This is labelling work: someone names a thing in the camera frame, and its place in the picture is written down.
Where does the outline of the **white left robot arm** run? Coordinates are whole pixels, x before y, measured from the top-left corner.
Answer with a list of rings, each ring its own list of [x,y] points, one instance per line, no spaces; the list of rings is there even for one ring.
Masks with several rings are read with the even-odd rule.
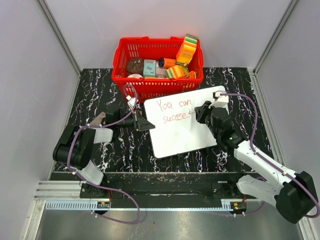
[[[62,132],[52,154],[54,161],[71,169],[74,174],[90,183],[91,192],[98,198],[107,195],[108,185],[105,177],[91,160],[95,144],[111,143],[121,129],[148,131],[155,128],[137,111],[126,114],[123,111],[101,113],[92,124],[81,128],[68,124]]]

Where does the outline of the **white whiteboard with dark frame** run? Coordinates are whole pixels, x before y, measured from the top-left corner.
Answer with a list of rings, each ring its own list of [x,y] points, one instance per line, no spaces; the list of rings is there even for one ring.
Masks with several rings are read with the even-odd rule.
[[[205,124],[189,114],[205,101],[213,101],[213,92],[225,91],[224,86],[214,86],[167,95],[144,102],[147,120],[155,125],[149,131],[153,155],[165,158],[173,155],[216,146],[216,140]]]

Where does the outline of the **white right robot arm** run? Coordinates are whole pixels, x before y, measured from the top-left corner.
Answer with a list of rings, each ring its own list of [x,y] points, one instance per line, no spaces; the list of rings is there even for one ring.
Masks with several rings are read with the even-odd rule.
[[[195,119],[205,124],[217,145],[235,159],[256,171],[261,180],[243,175],[228,184],[227,192],[233,198],[250,195],[276,208],[288,222],[296,224],[316,209],[313,217],[320,215],[319,200],[313,178],[305,171],[297,173],[275,161],[233,128],[228,111],[214,107],[210,101],[195,107]]]

